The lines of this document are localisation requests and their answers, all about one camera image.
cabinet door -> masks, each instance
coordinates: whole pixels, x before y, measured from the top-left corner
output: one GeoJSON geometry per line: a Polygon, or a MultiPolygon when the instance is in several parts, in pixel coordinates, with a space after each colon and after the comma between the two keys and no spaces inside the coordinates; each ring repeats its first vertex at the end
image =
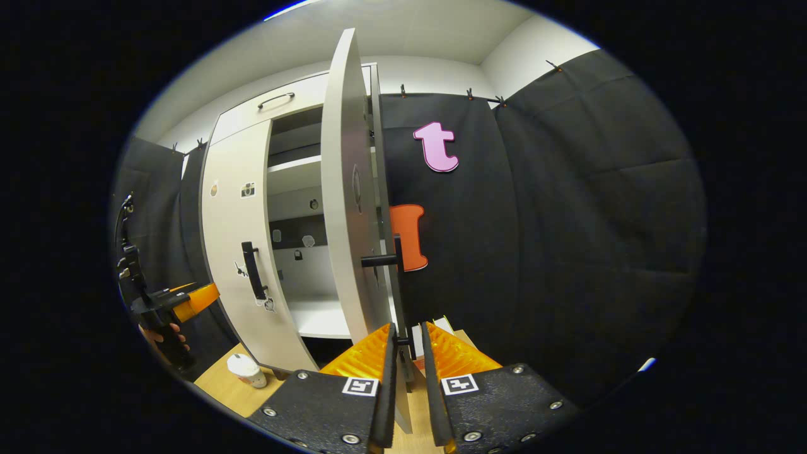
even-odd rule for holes
{"type": "Polygon", "coordinates": [[[228,320],[250,355],[266,367],[319,370],[300,338],[275,271],[269,243],[266,166],[272,121],[255,124],[211,145],[202,182],[202,231],[211,276],[228,320]],[[258,305],[242,242],[257,248],[255,262],[274,312],[258,305]]]}
{"type": "MultiPolygon", "coordinates": [[[[350,338],[356,343],[392,322],[383,273],[362,267],[362,257],[381,254],[376,195],[367,126],[367,92],[356,30],[342,33],[328,73],[322,111],[322,197],[333,277],[350,338]]],[[[395,421],[412,433],[398,364],[395,421]]]]}

white ceiling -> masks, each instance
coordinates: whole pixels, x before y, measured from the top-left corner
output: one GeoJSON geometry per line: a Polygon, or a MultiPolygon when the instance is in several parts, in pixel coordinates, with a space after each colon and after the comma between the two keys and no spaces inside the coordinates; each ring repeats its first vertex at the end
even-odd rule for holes
{"type": "Polygon", "coordinates": [[[433,57],[479,65],[534,13],[500,0],[320,0],[231,38],[189,67],[137,128],[156,140],[213,99],[267,75],[329,61],[355,27],[363,56],[433,57]]]}

white wall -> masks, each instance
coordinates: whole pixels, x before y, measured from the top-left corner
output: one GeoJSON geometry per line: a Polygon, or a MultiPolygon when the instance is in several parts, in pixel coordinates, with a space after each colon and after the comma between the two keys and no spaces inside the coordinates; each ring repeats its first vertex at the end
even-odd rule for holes
{"type": "MultiPolygon", "coordinates": [[[[373,56],[362,57],[362,63],[378,63],[378,81],[382,93],[400,93],[403,83],[407,93],[446,93],[465,95],[473,88],[475,96],[493,98],[494,90],[481,66],[427,57],[373,56]]],[[[197,139],[207,141],[216,119],[224,111],[302,76],[327,71],[330,61],[271,74],[236,88],[209,102],[171,128],[157,143],[188,153],[197,139]]]]}
{"type": "Polygon", "coordinates": [[[552,69],[599,47],[555,21],[536,15],[508,35],[482,62],[499,96],[508,98],[552,69]]]}

pink letter t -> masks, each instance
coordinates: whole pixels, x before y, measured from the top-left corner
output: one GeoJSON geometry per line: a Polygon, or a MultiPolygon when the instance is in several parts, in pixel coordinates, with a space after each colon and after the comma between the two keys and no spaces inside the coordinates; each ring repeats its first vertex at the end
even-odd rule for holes
{"type": "Polygon", "coordinates": [[[454,133],[443,131],[439,122],[433,121],[413,134],[423,141],[423,158],[426,165],[436,172],[450,172],[459,166],[459,158],[445,153],[445,141],[452,141],[454,133]]]}

black door handle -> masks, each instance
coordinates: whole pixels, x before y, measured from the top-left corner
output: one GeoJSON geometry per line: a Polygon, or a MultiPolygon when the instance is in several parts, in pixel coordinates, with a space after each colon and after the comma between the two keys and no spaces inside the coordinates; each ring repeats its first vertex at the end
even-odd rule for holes
{"type": "Polygon", "coordinates": [[[265,300],[266,290],[269,290],[269,287],[261,283],[261,277],[257,273],[257,264],[255,263],[257,247],[253,247],[252,242],[242,242],[241,250],[244,251],[244,263],[247,266],[247,275],[249,276],[249,283],[252,285],[253,293],[255,293],[255,299],[265,300]]]}

